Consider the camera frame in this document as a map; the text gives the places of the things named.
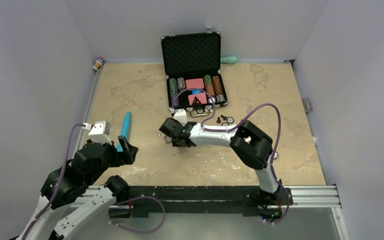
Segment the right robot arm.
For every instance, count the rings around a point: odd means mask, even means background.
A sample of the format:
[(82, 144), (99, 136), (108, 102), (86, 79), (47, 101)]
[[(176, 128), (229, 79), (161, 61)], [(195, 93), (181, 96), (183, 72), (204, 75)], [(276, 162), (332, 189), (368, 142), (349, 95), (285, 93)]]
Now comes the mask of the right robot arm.
[(225, 126), (201, 126), (191, 121), (183, 124), (169, 117), (159, 131), (171, 138), (173, 147), (205, 145), (232, 149), (243, 164), (255, 171), (262, 200), (272, 204), (280, 198), (281, 180), (273, 166), (273, 139), (249, 120), (228, 129)]

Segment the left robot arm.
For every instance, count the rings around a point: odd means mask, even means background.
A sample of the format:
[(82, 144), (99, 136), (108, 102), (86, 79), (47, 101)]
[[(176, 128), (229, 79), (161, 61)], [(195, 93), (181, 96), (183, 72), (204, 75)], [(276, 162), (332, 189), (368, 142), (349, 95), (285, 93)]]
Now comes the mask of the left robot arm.
[(108, 168), (132, 165), (138, 147), (131, 145), (124, 136), (119, 136), (118, 142), (121, 151), (113, 141), (98, 143), (89, 139), (72, 159), (64, 160), (60, 168), (52, 171), (40, 190), (33, 215), (17, 238), (47, 239), (58, 222), (57, 215), (64, 213)]

